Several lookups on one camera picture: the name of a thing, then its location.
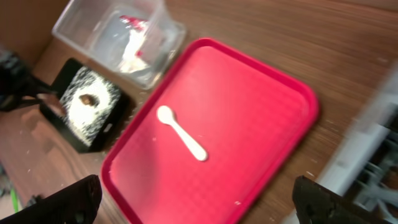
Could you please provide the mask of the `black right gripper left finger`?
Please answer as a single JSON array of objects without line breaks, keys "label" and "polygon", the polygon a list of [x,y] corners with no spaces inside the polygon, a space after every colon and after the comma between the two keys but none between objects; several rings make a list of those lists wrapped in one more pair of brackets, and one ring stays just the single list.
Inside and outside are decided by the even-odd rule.
[{"label": "black right gripper left finger", "polygon": [[1,220],[1,224],[92,224],[102,200],[98,175],[89,175]]}]

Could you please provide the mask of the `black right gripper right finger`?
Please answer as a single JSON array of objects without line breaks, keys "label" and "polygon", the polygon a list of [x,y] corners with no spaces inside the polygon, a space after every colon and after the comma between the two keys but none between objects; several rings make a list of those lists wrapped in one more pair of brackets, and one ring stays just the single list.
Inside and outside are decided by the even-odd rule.
[{"label": "black right gripper right finger", "polygon": [[388,224],[316,182],[299,176],[292,200],[300,224]]}]

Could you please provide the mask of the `brown food scrap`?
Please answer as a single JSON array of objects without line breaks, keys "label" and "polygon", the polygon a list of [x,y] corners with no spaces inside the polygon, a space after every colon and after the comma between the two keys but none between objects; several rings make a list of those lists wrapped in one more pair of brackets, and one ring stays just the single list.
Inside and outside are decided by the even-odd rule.
[{"label": "brown food scrap", "polygon": [[100,103],[99,99],[95,95],[84,94],[79,96],[80,101],[90,107],[97,107]]}]

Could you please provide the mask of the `white rice pile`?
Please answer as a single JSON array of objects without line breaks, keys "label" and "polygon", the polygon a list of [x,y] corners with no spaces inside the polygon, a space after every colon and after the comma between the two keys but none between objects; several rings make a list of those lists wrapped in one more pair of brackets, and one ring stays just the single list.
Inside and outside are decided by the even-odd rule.
[{"label": "white rice pile", "polygon": [[[99,99],[97,107],[84,105],[80,95],[91,94]],[[90,146],[100,133],[106,119],[121,98],[121,90],[99,73],[83,66],[78,69],[60,102],[66,110],[62,121],[85,146]]]}]

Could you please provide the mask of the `white plastic spoon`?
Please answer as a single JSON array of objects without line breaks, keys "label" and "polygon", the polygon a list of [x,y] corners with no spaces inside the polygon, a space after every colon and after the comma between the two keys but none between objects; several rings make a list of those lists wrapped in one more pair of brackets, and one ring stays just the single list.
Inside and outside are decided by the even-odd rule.
[{"label": "white plastic spoon", "polygon": [[198,161],[205,161],[208,158],[208,153],[205,149],[194,140],[177,122],[174,112],[168,106],[162,105],[157,109],[158,120],[170,126],[180,137],[187,149],[191,152],[194,158]]}]

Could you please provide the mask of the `white napkin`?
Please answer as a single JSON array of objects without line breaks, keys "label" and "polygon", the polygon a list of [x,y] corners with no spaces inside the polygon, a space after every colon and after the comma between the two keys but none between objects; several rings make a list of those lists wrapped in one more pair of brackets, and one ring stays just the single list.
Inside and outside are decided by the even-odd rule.
[{"label": "white napkin", "polygon": [[147,62],[141,59],[141,47],[145,40],[141,31],[135,29],[129,31],[129,40],[118,65],[121,73],[133,73],[149,68]]}]

